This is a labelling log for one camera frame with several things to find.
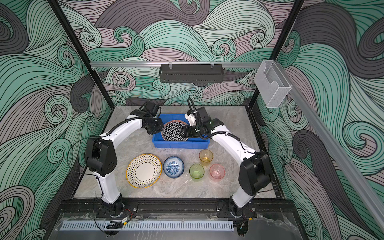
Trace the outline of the yellow rim patterned plate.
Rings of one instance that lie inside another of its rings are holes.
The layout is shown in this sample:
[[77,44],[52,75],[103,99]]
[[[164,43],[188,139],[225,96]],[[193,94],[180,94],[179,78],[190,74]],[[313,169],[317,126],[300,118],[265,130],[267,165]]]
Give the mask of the yellow rim patterned plate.
[[172,120],[164,124],[161,132],[162,138],[167,142],[184,142],[187,138],[180,135],[187,124],[180,120]]

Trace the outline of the blue plastic bin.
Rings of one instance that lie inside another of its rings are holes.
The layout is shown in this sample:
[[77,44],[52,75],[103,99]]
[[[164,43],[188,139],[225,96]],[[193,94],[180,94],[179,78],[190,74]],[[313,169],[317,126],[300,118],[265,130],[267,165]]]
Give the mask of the blue plastic bin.
[[[189,122],[184,114],[161,114],[160,118],[164,125],[170,121],[179,120],[189,126]],[[210,145],[210,140],[202,140],[200,138],[192,138],[182,142],[165,141],[161,133],[153,135],[152,142],[158,149],[207,149]]]

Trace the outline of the blue white floral bowl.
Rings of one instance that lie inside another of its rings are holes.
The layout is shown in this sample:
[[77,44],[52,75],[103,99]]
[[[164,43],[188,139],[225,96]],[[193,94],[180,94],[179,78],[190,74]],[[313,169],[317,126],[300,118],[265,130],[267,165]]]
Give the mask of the blue white floral bowl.
[[163,163],[163,172],[169,178],[179,178],[185,170],[185,164],[182,159],[176,156],[167,158]]

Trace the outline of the yellow rim dotted plate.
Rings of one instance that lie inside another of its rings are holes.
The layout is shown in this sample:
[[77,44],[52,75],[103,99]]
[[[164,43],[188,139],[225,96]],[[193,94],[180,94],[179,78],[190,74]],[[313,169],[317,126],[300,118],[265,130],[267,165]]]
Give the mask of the yellow rim dotted plate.
[[126,171],[127,182],[136,189],[144,189],[157,182],[162,174],[161,160],[152,154],[142,154],[135,157]]

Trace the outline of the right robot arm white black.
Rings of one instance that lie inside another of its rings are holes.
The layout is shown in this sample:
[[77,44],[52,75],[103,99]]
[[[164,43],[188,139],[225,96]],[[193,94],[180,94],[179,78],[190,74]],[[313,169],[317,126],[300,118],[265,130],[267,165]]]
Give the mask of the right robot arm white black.
[[232,134],[221,120],[212,119],[204,107],[196,108],[191,98],[187,103],[189,110],[185,118],[189,124],[182,128],[180,136],[186,139],[211,139],[221,145],[240,166],[240,187],[230,197],[230,209],[236,215],[270,184],[273,175],[270,157],[277,155],[250,148]]

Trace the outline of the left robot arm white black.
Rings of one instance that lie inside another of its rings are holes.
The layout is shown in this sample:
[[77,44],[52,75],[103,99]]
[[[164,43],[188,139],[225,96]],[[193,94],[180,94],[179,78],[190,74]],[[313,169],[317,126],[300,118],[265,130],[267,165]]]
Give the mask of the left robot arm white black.
[[159,105],[146,102],[108,132],[87,139],[86,165],[99,183],[103,207],[112,216],[120,215],[124,208],[114,173],[118,163],[116,148],[139,129],[145,129],[149,135],[161,132],[161,113]]

